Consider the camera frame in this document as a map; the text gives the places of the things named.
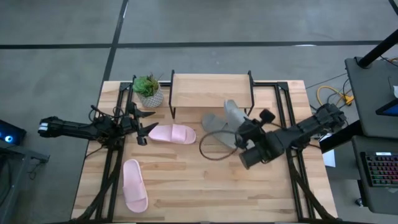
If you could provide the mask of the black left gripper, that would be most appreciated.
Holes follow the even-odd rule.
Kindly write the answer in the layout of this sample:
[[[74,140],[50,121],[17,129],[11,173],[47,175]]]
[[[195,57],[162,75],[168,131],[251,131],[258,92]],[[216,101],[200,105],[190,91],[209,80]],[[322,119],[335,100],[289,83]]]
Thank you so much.
[[[137,133],[137,143],[140,146],[146,146],[146,136],[158,125],[158,123],[150,124],[143,127],[142,123],[139,122],[139,118],[146,118],[155,114],[155,111],[141,111],[137,108],[135,102],[128,103],[128,113],[133,115],[123,115],[120,118],[119,132],[122,135]]]

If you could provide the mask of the pink slide sandal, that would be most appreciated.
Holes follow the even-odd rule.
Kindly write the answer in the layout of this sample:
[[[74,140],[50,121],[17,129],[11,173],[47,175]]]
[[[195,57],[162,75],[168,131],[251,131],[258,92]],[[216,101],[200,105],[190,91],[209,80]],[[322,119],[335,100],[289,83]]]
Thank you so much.
[[[171,142],[175,144],[193,144],[196,141],[196,132],[184,125],[171,124],[156,126],[149,137],[154,141]]]
[[[141,167],[135,159],[123,164],[123,194],[127,208],[134,213],[142,213],[148,208],[148,196]]]

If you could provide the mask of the triangle patterned plant pot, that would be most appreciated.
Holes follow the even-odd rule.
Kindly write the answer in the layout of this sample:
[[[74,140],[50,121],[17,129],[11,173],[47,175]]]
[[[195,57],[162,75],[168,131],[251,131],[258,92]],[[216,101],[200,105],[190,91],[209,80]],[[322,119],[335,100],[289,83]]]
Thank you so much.
[[[164,94],[160,86],[155,91],[152,96],[145,97],[142,94],[137,94],[138,98],[140,99],[142,105],[146,108],[156,108],[160,106],[164,100]]]

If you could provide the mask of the green succulent plant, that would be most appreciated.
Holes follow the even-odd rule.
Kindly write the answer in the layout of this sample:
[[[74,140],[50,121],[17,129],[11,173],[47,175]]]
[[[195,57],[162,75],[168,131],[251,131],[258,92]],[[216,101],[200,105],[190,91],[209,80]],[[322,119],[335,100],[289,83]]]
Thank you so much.
[[[148,76],[136,78],[132,87],[137,94],[140,94],[144,98],[148,98],[157,93],[160,88],[160,84],[151,73]]]

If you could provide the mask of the white paper sheet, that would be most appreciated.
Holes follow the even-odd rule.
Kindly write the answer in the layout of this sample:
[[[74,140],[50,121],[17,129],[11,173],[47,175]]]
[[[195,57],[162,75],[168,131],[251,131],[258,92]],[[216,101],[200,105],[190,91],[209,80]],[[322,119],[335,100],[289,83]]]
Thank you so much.
[[[327,167],[336,167],[335,150],[332,149],[322,154],[324,165]]]

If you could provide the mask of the grey desk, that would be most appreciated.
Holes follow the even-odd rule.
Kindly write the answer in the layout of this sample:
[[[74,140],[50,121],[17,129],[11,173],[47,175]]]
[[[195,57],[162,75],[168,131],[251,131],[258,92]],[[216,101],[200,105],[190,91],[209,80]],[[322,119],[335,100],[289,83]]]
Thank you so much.
[[[364,206],[373,213],[398,215],[398,188],[371,187],[364,172],[361,152],[398,152],[398,141],[354,136],[351,139],[360,176],[359,188]]]
[[[393,86],[398,86],[398,66],[376,60],[361,68],[355,58],[347,58],[345,66],[364,135],[398,139],[398,116],[376,114],[396,98]]]

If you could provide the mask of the black computer with blue light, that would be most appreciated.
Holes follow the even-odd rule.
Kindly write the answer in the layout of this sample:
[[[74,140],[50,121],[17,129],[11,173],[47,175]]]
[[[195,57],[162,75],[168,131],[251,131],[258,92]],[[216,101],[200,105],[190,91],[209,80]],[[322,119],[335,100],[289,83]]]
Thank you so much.
[[[26,130],[0,119],[0,140],[19,146],[24,140]]]

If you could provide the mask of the backlit black keyboard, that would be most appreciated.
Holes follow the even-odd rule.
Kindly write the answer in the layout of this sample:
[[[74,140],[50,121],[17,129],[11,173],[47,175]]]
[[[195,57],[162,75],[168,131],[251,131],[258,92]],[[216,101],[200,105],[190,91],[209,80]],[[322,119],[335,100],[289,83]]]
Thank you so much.
[[[361,152],[371,187],[398,188],[398,152]]]

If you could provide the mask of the dark metal cart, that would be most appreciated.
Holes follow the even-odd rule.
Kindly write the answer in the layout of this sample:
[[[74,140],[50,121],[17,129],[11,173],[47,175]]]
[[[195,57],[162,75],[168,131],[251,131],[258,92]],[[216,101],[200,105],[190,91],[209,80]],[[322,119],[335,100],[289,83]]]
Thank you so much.
[[[22,146],[0,145],[0,224],[8,224],[13,213],[22,182],[28,173],[30,161],[38,160],[39,164],[49,161],[48,154],[42,154]]]

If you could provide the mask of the blue screen tablet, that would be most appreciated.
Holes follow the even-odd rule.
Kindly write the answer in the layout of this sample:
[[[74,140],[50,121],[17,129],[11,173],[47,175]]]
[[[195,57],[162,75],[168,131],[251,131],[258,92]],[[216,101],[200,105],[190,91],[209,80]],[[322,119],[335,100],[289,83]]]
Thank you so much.
[[[377,115],[398,117],[398,98],[376,110]]]

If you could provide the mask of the black pole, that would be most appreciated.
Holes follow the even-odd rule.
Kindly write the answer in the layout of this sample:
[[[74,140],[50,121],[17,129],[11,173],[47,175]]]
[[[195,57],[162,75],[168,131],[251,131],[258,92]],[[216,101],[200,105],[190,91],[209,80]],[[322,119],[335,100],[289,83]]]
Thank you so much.
[[[379,58],[383,53],[387,52],[395,44],[398,44],[398,29],[396,29],[391,35],[385,38],[380,44],[373,48],[364,57],[356,57],[355,61],[359,67],[368,68],[370,64],[373,63],[373,61]]]

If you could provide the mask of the wooden shelf with black frame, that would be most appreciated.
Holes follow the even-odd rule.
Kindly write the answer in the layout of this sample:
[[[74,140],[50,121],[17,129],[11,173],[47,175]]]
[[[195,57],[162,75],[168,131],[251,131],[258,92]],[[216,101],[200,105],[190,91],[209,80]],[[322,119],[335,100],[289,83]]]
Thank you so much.
[[[170,112],[175,118],[177,108],[220,108],[225,100],[234,100],[239,108],[250,114],[255,105],[253,86],[251,71],[244,74],[172,71]]]

